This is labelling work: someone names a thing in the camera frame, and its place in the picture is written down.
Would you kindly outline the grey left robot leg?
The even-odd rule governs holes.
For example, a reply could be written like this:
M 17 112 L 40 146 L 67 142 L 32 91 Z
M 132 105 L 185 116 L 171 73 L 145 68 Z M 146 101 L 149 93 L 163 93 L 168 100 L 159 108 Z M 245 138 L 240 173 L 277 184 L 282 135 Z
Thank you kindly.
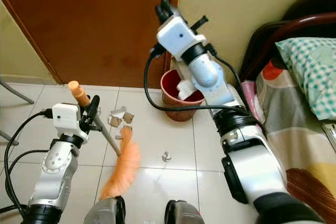
M 89 210 L 82 224 L 125 224 L 125 214 L 123 197 L 104 198 Z

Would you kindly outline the patterned multicolour bed blanket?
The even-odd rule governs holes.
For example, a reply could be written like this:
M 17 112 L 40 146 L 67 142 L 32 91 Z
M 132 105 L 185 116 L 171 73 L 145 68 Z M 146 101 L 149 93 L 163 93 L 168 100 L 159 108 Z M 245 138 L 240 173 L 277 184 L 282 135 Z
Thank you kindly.
M 285 169 L 288 193 L 336 224 L 336 150 L 288 67 L 272 59 L 243 89 Z

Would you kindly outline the white crumpled paper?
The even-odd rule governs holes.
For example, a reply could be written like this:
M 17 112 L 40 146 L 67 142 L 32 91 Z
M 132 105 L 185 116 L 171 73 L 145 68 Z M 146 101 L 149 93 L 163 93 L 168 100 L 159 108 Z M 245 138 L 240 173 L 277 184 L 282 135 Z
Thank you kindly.
M 204 100 L 204 96 L 194 87 L 192 81 L 181 80 L 177 85 L 178 99 L 185 102 L 197 102 Z

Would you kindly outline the brown cardboard scrap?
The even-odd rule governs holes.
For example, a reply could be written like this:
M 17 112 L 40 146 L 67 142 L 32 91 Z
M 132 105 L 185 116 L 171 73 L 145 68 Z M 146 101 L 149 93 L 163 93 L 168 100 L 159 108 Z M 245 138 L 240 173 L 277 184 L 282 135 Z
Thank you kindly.
M 132 123 L 133 121 L 133 118 L 134 118 L 134 114 L 131 114 L 131 113 L 128 113 L 128 112 L 125 112 L 121 119 L 126 123 L 126 124 L 130 124 Z

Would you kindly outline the brown cardboard piece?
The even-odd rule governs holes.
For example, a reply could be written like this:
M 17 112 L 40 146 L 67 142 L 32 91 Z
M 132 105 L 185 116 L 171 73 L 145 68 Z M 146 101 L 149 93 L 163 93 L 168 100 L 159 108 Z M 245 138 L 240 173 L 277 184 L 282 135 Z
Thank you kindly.
M 171 63 L 173 68 L 177 70 L 178 75 L 180 76 L 182 81 L 192 82 L 192 73 L 185 61 L 177 58 L 171 58 Z

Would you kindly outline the green checkered pillow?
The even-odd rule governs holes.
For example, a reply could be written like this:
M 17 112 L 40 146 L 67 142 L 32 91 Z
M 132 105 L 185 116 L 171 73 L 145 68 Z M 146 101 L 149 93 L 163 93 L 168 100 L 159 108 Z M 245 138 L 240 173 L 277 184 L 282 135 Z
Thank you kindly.
M 336 121 L 336 38 L 296 37 L 275 45 L 316 117 Z

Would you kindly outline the grey right robot leg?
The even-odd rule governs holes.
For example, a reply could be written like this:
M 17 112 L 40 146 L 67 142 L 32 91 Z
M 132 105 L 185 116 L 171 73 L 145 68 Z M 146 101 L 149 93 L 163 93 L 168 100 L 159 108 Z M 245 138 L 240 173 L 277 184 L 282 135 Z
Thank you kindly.
M 199 210 L 185 200 L 166 203 L 164 224 L 205 224 Z

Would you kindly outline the orange bristle broom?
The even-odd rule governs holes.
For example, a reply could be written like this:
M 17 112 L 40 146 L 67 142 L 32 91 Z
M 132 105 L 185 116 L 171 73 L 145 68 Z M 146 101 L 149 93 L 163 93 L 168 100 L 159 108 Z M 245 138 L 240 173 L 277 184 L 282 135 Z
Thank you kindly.
M 70 81 L 68 87 L 72 96 L 77 100 L 78 105 L 86 109 L 86 111 L 90 111 L 90 98 L 81 85 L 77 81 Z M 99 116 L 96 119 L 96 123 L 102 127 L 99 131 L 106 138 L 110 146 L 113 147 L 117 155 L 115 169 L 99 191 L 98 200 L 102 200 L 121 196 L 129 190 L 141 166 L 141 150 L 139 145 L 132 139 L 133 130 L 131 126 L 118 126 L 118 136 L 121 137 L 121 145 L 118 146 Z

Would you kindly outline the grey metal chair frame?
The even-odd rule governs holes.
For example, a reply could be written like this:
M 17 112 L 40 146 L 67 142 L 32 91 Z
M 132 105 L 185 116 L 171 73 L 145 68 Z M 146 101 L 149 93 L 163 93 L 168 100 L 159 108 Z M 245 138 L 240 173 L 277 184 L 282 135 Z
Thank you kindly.
M 7 82 L 0 80 L 0 85 L 2 85 L 2 87 L 4 87 L 6 90 L 8 90 L 9 92 L 11 92 L 12 94 L 14 94 L 15 96 L 19 97 L 20 99 L 25 100 L 27 103 L 29 104 L 35 104 L 35 102 L 30 99 L 29 97 L 25 96 L 24 94 L 22 94 L 21 92 L 15 90 L 15 88 L 11 87 Z M 4 131 L 0 130 L 0 135 L 7 140 L 7 146 L 10 145 L 19 145 L 19 143 L 14 143 L 12 142 L 11 136 L 9 136 L 7 133 L 5 133 Z

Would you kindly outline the dark maroon bed headboard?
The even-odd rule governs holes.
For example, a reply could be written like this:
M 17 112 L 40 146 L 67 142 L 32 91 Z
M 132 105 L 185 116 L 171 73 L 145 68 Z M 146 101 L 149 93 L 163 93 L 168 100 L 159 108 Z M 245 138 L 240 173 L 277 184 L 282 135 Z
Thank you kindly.
M 275 76 L 288 70 L 276 42 L 296 37 L 336 38 L 336 0 L 297 0 L 280 20 L 258 27 L 247 45 L 239 76 L 254 81 L 257 76 Z

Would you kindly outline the grey robot leg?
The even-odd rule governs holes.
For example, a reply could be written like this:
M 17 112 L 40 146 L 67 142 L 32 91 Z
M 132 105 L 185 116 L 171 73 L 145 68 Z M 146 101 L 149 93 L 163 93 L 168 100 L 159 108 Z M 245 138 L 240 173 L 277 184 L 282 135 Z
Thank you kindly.
M 164 224 L 205 224 L 199 210 L 185 200 L 166 203 Z
M 125 214 L 123 197 L 104 198 L 89 210 L 82 224 L 125 224 Z

